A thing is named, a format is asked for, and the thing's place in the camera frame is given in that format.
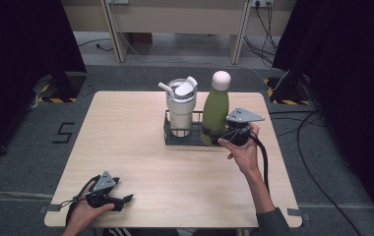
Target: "sleeve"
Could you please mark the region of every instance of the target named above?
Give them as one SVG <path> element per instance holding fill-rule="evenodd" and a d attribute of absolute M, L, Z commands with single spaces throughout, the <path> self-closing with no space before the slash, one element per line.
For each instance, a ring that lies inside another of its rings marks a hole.
<path fill-rule="evenodd" d="M 257 213 L 257 219 L 261 235 L 290 235 L 290 228 L 278 207 L 269 212 Z"/>

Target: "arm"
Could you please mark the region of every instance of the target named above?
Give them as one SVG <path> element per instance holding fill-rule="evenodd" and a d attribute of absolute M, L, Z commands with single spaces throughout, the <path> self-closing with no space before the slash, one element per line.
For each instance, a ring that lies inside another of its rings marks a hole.
<path fill-rule="evenodd" d="M 91 182 L 87 187 L 85 192 L 88 192 L 94 182 Z M 81 233 L 85 228 L 89 227 L 92 222 L 99 217 L 101 214 L 108 212 L 114 208 L 114 204 L 108 204 L 101 206 L 99 208 L 91 207 L 87 201 L 86 197 L 81 197 L 77 203 L 73 214 L 70 217 L 67 228 L 63 233 L 63 236 L 76 236 Z"/>
<path fill-rule="evenodd" d="M 249 125 L 253 132 L 252 135 L 258 135 L 259 127 L 253 123 L 249 123 Z M 223 139 L 219 139 L 218 143 L 230 150 L 227 158 L 234 158 L 248 182 L 262 235 L 286 235 L 289 231 L 288 225 L 281 211 L 274 207 L 258 166 L 258 146 L 251 139 L 248 139 L 248 142 L 242 147 L 235 146 Z"/>

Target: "person's left hand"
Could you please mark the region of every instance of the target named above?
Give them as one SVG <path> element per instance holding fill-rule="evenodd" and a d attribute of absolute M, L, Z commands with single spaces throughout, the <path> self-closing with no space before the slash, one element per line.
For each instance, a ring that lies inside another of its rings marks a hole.
<path fill-rule="evenodd" d="M 88 192 L 95 181 L 89 183 L 89 185 L 84 190 L 84 193 Z M 78 235 L 85 228 L 92 224 L 92 222 L 99 217 L 101 214 L 108 212 L 114 208 L 114 204 L 104 205 L 98 208 L 91 207 L 86 200 L 86 196 L 79 198 L 79 202 L 74 208 L 73 213 L 71 214 L 70 221 L 68 226 L 64 231 L 63 236 L 68 235 Z"/>

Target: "green bottle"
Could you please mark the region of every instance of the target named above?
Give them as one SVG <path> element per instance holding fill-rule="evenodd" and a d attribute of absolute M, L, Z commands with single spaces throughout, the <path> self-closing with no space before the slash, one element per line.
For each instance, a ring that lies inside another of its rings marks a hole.
<path fill-rule="evenodd" d="M 212 79 L 212 89 L 206 98 L 203 109 L 202 132 L 200 137 L 207 146 L 215 146 L 212 142 L 210 132 L 221 133 L 226 129 L 226 116 L 229 112 L 229 97 L 227 89 L 230 86 L 230 74 L 218 71 Z"/>

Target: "power strip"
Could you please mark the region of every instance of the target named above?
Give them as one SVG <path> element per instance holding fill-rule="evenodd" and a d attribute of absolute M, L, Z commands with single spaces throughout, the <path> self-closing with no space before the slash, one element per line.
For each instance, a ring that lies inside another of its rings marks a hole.
<path fill-rule="evenodd" d="M 271 4 L 271 7 L 274 5 L 274 0 L 252 0 L 251 7 L 254 8 L 257 1 L 260 1 L 260 8 L 268 8 L 269 4 Z"/>

